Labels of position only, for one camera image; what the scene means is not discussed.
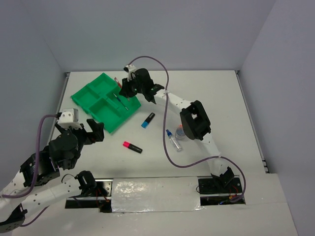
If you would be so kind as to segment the red gel pen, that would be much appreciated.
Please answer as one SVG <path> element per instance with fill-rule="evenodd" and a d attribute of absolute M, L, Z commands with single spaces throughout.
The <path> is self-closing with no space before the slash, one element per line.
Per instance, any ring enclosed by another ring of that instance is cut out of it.
<path fill-rule="evenodd" d="M 122 85 L 121 85 L 121 83 L 119 82 L 119 80 L 115 77 L 114 78 L 114 81 L 116 82 L 116 84 L 119 86 L 119 88 L 121 89 L 122 88 Z"/>

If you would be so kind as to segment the blue gel pen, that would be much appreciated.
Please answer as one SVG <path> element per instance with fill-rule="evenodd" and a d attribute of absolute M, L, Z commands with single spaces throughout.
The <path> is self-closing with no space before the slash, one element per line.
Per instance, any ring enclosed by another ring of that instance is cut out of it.
<path fill-rule="evenodd" d="M 115 93 L 112 93 L 115 98 L 122 104 L 122 106 L 127 110 L 129 111 L 128 107 L 121 101 L 121 99 L 115 94 Z"/>

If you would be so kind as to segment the pink highlighter marker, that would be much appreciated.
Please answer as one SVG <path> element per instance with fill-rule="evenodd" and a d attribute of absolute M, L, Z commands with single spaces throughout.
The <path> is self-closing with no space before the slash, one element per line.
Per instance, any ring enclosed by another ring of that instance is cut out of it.
<path fill-rule="evenodd" d="M 143 149 L 141 149 L 141 148 L 139 148 L 139 147 L 137 147 L 137 146 L 135 146 L 135 145 L 133 145 L 133 144 L 131 144 L 129 142 L 124 142 L 123 146 L 128 148 L 128 149 L 130 149 L 130 150 L 132 150 L 132 151 L 134 151 L 134 152 L 136 152 L 136 153 L 142 153 L 142 151 L 143 151 Z"/>

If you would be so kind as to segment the blue highlighter marker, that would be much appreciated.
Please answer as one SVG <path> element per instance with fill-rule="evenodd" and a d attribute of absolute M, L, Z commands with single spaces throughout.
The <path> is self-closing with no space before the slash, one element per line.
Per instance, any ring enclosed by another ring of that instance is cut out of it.
<path fill-rule="evenodd" d="M 155 113 L 150 113 L 148 117 L 141 124 L 141 127 L 146 128 L 149 125 L 149 123 L 153 120 L 154 117 L 155 117 Z"/>

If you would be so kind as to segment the clear spray bottle blue cap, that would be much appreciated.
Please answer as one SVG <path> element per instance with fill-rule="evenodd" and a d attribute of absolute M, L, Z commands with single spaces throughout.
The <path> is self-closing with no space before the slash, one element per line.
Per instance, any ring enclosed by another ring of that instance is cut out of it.
<path fill-rule="evenodd" d="M 171 142 L 171 144 L 174 146 L 174 148 L 176 149 L 177 152 L 182 151 L 182 147 L 181 145 L 178 143 L 177 139 L 175 138 L 175 136 L 168 130 L 166 129 L 166 134 Z"/>

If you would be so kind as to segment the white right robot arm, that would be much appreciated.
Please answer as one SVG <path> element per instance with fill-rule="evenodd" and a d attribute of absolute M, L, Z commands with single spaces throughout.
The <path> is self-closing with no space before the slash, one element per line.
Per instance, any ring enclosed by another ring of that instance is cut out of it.
<path fill-rule="evenodd" d="M 202 162 L 210 162 L 215 159 L 224 159 L 230 161 L 221 155 L 217 148 L 213 135 L 211 133 L 211 122 L 204 109 L 202 103 L 198 100 L 188 101 L 171 93 L 168 90 L 169 73 L 166 71 L 166 84 L 164 86 L 156 84 L 151 78 L 149 72 L 145 68 L 136 68 L 129 64 L 124 67 L 127 77 L 122 79 L 122 88 L 119 94 L 125 98 L 133 98 L 137 94 L 141 94 L 148 102 L 157 104 L 164 102 L 164 114 L 162 127 L 166 130 L 166 117 L 168 110 L 177 113 L 181 120 L 184 134 L 188 139 L 199 141 L 209 153 L 209 157 L 205 157 L 196 162 L 187 165 L 176 164 L 170 157 L 166 147 L 166 131 L 162 135 L 162 143 L 164 153 L 168 161 L 177 168 L 186 169 L 193 167 Z"/>

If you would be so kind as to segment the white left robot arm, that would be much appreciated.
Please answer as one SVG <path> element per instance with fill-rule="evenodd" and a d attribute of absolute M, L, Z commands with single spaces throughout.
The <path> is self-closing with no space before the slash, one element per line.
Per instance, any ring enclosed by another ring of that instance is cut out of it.
<path fill-rule="evenodd" d="M 42 189 L 48 182 L 60 177 L 60 169 L 71 170 L 75 167 L 85 145 L 102 142 L 104 124 L 88 119 L 91 131 L 87 132 L 82 123 L 71 121 L 63 124 L 58 118 L 55 127 L 59 136 L 40 150 L 41 119 L 32 154 L 20 167 L 13 180 L 0 192 L 0 231 L 6 233 L 24 227 L 25 218 L 59 200 L 77 195 L 91 196 L 97 184 L 90 171 L 81 171 L 66 182 L 55 187 Z"/>

